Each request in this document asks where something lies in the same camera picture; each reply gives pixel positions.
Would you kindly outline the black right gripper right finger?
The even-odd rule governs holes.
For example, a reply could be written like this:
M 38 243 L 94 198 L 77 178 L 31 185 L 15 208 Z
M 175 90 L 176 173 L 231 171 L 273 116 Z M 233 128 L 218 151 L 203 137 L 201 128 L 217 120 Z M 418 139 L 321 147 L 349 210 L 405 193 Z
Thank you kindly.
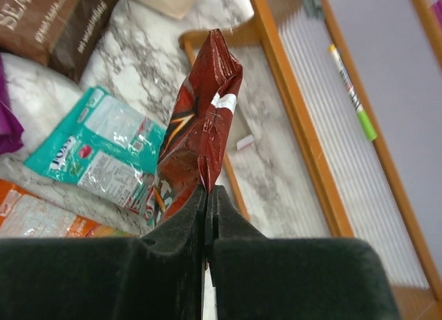
M 219 319 L 399 319 L 378 254 L 357 238 L 267 238 L 222 186 L 206 245 Z

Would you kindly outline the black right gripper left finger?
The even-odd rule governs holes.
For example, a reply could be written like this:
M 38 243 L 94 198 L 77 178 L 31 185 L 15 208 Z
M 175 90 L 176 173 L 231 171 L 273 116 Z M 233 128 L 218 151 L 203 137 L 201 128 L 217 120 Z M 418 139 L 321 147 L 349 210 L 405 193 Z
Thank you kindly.
M 2 319 L 200 319 L 207 194 L 141 238 L 4 238 Z

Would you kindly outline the red chip bag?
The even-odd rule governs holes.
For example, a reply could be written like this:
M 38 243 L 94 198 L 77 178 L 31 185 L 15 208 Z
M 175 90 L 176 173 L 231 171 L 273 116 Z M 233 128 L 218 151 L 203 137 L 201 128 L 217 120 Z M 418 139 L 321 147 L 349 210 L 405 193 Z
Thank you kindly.
M 243 77 L 220 30 L 206 37 L 183 81 L 160 147 L 151 224 L 175 214 L 199 186 L 211 193 L 222 170 Z

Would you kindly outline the brown sea salt snack bag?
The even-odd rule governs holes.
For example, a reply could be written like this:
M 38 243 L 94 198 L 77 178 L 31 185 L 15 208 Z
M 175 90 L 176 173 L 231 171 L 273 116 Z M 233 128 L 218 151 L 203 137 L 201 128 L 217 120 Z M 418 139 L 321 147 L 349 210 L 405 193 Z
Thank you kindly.
M 1 0 L 1 50 L 78 83 L 119 0 Z

